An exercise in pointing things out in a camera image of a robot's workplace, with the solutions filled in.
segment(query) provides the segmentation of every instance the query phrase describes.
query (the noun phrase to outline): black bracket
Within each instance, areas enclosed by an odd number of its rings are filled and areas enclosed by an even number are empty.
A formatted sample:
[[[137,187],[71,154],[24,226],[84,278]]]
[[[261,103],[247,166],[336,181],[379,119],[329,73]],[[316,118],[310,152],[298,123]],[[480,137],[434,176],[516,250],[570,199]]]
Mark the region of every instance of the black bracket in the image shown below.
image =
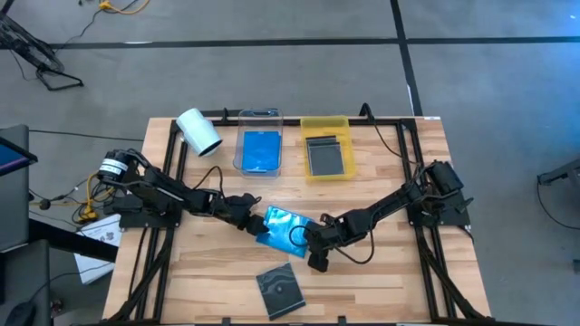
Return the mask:
[[[417,121],[415,119],[401,119],[401,124],[408,131],[417,131]]]
[[[338,316],[338,326],[346,326],[346,317]]]
[[[229,112],[227,111],[227,109],[226,109],[226,108],[224,108],[224,113],[223,113],[223,115],[221,116],[221,121],[222,121],[223,123],[227,123],[227,117],[229,117]]]
[[[470,225],[467,205],[473,200],[467,201],[463,194],[458,192],[445,201],[445,207],[428,207],[429,204],[421,203],[408,207],[409,224],[416,226],[434,227],[437,225]]]
[[[134,195],[127,195],[113,200],[111,205],[104,208],[104,213],[107,215],[120,213],[119,228],[171,228],[179,227],[181,223],[181,206],[174,204],[171,211],[160,216],[157,213],[143,209],[140,212],[122,212],[120,209],[127,209],[131,206],[142,207],[143,201]]]

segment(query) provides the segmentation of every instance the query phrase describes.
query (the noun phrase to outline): yellow plastic tray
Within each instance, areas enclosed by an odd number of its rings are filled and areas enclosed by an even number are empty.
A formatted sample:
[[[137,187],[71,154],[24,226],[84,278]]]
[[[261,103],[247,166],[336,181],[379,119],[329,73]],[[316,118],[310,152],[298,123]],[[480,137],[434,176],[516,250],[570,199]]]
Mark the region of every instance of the yellow plastic tray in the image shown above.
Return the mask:
[[[356,174],[356,166],[354,165],[353,142],[351,141],[351,130],[347,117],[330,116],[301,118],[300,131],[302,134],[304,148],[304,171],[306,173],[306,180],[347,180],[354,177]],[[332,135],[335,135],[336,140],[341,144],[344,174],[332,176],[313,176],[310,173],[310,163],[308,162],[308,148],[306,146],[306,138]]]

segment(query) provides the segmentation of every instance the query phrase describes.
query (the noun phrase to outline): concrete floor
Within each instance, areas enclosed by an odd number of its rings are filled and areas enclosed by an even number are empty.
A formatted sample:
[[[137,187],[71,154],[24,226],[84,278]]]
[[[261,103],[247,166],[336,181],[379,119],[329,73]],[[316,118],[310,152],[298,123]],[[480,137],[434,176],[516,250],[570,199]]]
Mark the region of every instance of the concrete floor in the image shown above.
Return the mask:
[[[400,2],[407,37],[580,35],[574,0]],[[18,0],[9,15],[36,37],[63,43],[90,22],[95,6]],[[168,0],[134,16],[100,14],[77,42],[291,37],[396,37],[396,30],[384,0]],[[411,45],[410,52],[423,113],[443,118],[465,193],[475,197],[470,215],[493,315],[577,325],[580,275],[572,260],[580,258],[580,233],[546,217],[535,181],[580,151],[580,43]],[[354,114],[368,101],[376,115],[411,114],[397,45],[64,50],[59,57],[87,87],[50,93],[23,81],[0,51],[0,127],[142,138],[149,117],[190,107]],[[40,163],[31,168],[31,188],[60,194],[95,170],[108,149],[129,146],[140,144],[33,134]],[[580,225],[566,182],[542,191],[554,216]],[[74,270],[73,257],[53,251],[52,268]],[[57,324],[97,321],[107,290],[106,278],[91,286],[55,283],[72,310]]]

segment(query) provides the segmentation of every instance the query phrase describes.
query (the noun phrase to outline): wooden table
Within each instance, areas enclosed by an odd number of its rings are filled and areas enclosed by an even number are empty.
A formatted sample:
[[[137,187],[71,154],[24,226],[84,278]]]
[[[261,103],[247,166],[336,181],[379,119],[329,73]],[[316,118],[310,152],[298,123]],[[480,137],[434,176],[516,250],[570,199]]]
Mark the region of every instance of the wooden table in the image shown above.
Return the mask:
[[[170,122],[166,118],[151,119],[147,129],[142,152],[158,167],[163,165]],[[417,118],[417,125],[425,162],[450,160],[441,120]],[[385,126],[380,130],[391,148],[398,151],[395,128]],[[269,205],[276,205],[315,220],[324,212],[337,216],[367,207],[405,181],[401,159],[383,146],[373,127],[351,127],[351,131],[357,174],[350,181],[306,184],[299,127],[284,129],[282,172],[277,179],[256,181],[241,177],[232,166],[237,128],[222,127],[217,132],[224,141],[216,154],[198,158],[189,151],[184,181],[192,187],[210,167],[219,165],[224,171],[226,196],[248,192],[263,198],[254,209],[258,214],[264,214]],[[172,176],[178,154],[176,147]],[[218,188],[218,175],[209,177],[203,187]],[[451,279],[477,310],[489,315],[470,239],[457,227],[441,227],[440,233]],[[134,229],[123,235],[104,318],[113,315],[127,299],[140,234],[141,230]],[[318,273],[308,267],[306,260],[258,244],[253,236],[232,225],[184,213],[173,245],[161,321],[221,322],[222,317],[231,317],[232,322],[269,322],[255,276],[287,261],[292,263],[306,306],[276,322],[336,322],[339,315],[345,315],[348,322],[428,321],[415,234],[407,223],[406,212],[402,210],[382,220],[374,237],[376,252],[370,263],[353,264],[332,251],[328,272]],[[137,280],[147,242],[146,239]],[[371,250],[369,237],[344,250],[358,259],[367,257]],[[444,301],[435,276],[434,281],[440,315],[444,316]],[[145,316],[152,315],[156,288],[154,281]]]

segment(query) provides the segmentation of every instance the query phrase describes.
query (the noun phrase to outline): white paper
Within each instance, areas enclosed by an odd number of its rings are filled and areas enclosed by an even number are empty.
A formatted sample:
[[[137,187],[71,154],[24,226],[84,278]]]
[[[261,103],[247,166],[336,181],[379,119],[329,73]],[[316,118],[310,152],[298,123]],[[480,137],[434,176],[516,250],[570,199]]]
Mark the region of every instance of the white paper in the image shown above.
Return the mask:
[[[81,229],[82,231],[77,232],[77,235],[89,236],[95,240],[103,241],[104,243],[107,243],[109,245],[119,247],[122,235],[121,230],[119,228],[120,218],[121,216],[119,214],[103,218],[98,222],[84,226]],[[76,265],[79,269],[79,273],[81,273],[81,281],[83,284],[92,283],[115,268],[115,264],[108,264],[106,266],[103,266],[108,262],[102,261],[100,259],[85,257],[80,254],[74,254],[74,259],[76,260]],[[82,272],[90,268],[99,266],[102,266],[102,268],[97,268],[95,270],[88,271],[85,273]]]

